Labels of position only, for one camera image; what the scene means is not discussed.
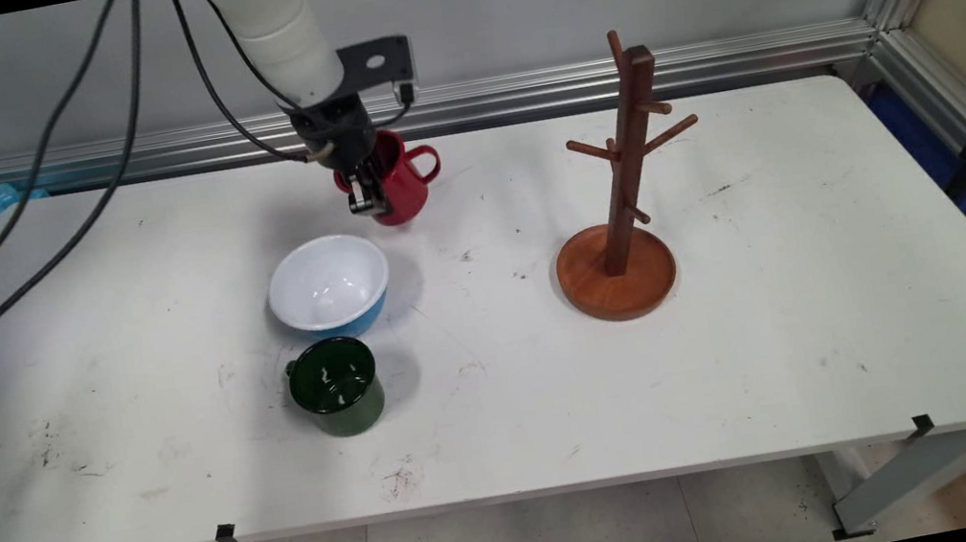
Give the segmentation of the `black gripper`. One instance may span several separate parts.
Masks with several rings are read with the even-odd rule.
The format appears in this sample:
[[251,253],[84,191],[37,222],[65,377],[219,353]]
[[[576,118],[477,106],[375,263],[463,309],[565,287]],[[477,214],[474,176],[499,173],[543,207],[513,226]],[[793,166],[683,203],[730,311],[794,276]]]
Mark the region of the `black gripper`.
[[294,159],[343,173],[351,213],[386,215],[389,205],[377,157],[377,132],[362,97],[352,92],[308,106],[284,103],[287,120],[306,150]]

